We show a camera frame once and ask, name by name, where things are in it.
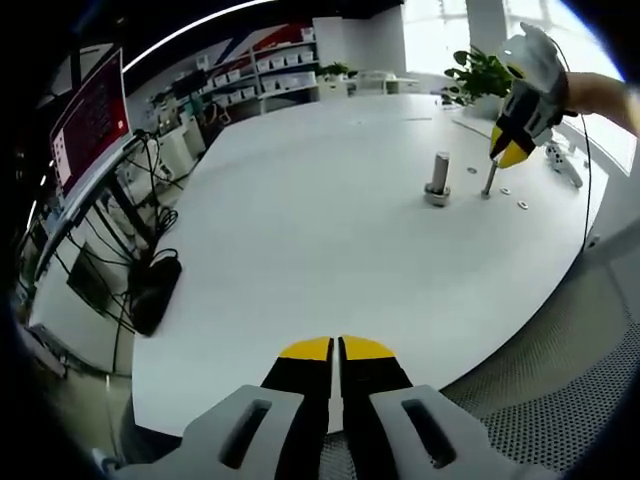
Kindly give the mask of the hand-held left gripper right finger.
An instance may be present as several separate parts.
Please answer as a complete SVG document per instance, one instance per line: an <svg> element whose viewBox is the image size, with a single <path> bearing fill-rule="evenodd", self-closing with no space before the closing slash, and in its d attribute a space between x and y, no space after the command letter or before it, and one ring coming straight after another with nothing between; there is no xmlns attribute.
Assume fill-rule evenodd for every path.
<svg viewBox="0 0 640 480"><path fill-rule="evenodd" d="M360 479L498 479L480 423L415 386L379 342L339 338L343 429Z"/></svg>

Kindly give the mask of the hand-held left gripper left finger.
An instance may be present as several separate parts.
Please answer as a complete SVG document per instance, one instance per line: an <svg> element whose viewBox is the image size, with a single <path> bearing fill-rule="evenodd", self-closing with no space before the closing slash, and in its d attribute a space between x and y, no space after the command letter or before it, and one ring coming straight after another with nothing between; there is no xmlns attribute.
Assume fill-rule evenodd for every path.
<svg viewBox="0 0 640 480"><path fill-rule="evenodd" d="M183 479L316 479L328 428L334 340L286 347L184 432Z"/></svg>

